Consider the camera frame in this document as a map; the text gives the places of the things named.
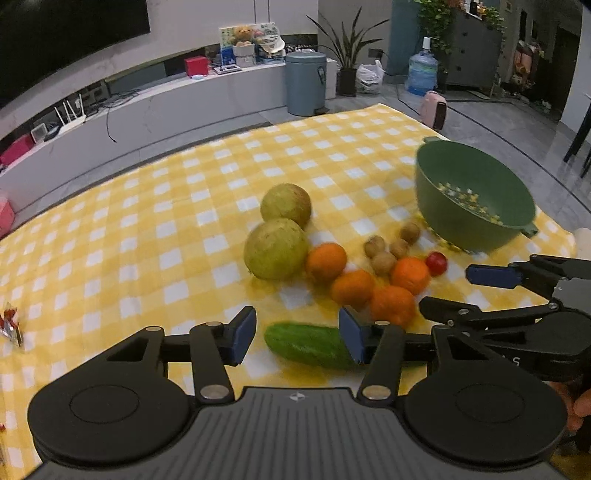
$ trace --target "chair leg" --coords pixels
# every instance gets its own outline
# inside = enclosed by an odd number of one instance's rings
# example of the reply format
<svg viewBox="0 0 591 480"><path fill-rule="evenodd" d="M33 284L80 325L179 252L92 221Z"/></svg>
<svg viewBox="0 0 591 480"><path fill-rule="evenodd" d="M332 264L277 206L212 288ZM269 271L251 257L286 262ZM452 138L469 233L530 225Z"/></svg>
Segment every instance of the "chair leg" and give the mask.
<svg viewBox="0 0 591 480"><path fill-rule="evenodd" d="M589 171L590 168L591 168L591 150L589 150L589 154L587 155L587 158L585 158L585 163L583 164L583 170L581 171L580 177L583 178L587 174L587 172Z"/></svg>
<svg viewBox="0 0 591 480"><path fill-rule="evenodd" d="M563 158L563 162L568 163L570 160L570 157L579 153L579 150L583 146L585 139L587 138L587 135L589 134L589 131L591 131L591 104L589 105L589 108L587 108L587 113L585 114L585 117L583 118L583 122L581 123L581 126L579 127L579 131L577 132L577 134L574 137L573 143L569 147L569 151L566 152L566 155Z"/></svg>

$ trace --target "plastic bag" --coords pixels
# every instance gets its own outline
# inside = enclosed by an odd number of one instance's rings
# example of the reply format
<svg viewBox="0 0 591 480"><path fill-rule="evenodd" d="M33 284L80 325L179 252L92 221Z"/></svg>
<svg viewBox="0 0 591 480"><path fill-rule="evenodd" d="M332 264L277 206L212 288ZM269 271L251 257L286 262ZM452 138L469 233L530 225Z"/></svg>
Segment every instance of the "plastic bag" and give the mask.
<svg viewBox="0 0 591 480"><path fill-rule="evenodd" d="M385 70L379 60L374 65L360 65L357 69L355 85L358 93L379 93Z"/></svg>

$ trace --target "kiwi fruit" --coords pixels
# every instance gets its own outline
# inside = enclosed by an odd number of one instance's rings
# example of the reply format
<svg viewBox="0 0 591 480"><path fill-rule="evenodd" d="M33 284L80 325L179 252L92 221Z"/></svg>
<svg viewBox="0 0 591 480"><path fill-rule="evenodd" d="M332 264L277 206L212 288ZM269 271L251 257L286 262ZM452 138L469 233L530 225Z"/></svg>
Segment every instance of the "kiwi fruit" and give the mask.
<svg viewBox="0 0 591 480"><path fill-rule="evenodd" d="M408 245L414 245L420 236L421 228L414 222L405 223L399 233L399 237Z"/></svg>
<svg viewBox="0 0 591 480"><path fill-rule="evenodd" d="M374 235L363 244L363 250L368 258L373 258L378 253L386 250L386 240L379 235Z"/></svg>
<svg viewBox="0 0 591 480"><path fill-rule="evenodd" d="M396 257L390 252L380 252L371 260L371 266L379 277L387 277L396 265Z"/></svg>
<svg viewBox="0 0 591 480"><path fill-rule="evenodd" d="M402 238L397 238L390 244L390 253L398 260L408 256L408 249L408 242Z"/></svg>

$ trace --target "orange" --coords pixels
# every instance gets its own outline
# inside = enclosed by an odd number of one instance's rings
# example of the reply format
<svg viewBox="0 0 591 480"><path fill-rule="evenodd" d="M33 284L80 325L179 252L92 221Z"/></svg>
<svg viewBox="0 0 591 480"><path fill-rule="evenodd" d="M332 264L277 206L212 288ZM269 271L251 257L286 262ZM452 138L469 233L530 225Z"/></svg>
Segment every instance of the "orange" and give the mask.
<svg viewBox="0 0 591 480"><path fill-rule="evenodd" d="M347 265L347 252L333 243L321 244L306 258L306 273L314 282L330 283L341 275Z"/></svg>
<svg viewBox="0 0 591 480"><path fill-rule="evenodd" d="M408 326L417 311L413 294L394 286L376 288L369 309L374 321L387 320L402 328Z"/></svg>
<svg viewBox="0 0 591 480"><path fill-rule="evenodd" d="M407 257L398 261L390 272L390 283L406 288L413 295L421 293L429 282L431 274L425 262L420 258Z"/></svg>
<svg viewBox="0 0 591 480"><path fill-rule="evenodd" d="M375 280L365 270L343 273L330 287L330 298L341 306L361 310L371 300Z"/></svg>

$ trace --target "pink box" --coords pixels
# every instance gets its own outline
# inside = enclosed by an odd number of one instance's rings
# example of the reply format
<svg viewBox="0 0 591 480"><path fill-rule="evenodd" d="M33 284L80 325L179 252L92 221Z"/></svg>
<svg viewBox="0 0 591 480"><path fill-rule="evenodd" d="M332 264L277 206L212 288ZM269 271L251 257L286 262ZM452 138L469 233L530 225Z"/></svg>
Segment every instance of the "pink box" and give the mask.
<svg viewBox="0 0 591 480"><path fill-rule="evenodd" d="M31 134L25 134L17 138L5 152L0 155L0 162L10 165L15 160L21 158L25 153L35 146L35 141Z"/></svg>
<svg viewBox="0 0 591 480"><path fill-rule="evenodd" d="M14 221L14 211L6 197L0 197L0 237L10 232Z"/></svg>
<svg viewBox="0 0 591 480"><path fill-rule="evenodd" d="M193 75L207 75L209 72L209 60L205 57L193 57L185 59L185 72L188 77Z"/></svg>
<svg viewBox="0 0 591 480"><path fill-rule="evenodd" d="M421 107L421 120L434 130L443 129L447 114L447 100L437 92L427 92Z"/></svg>

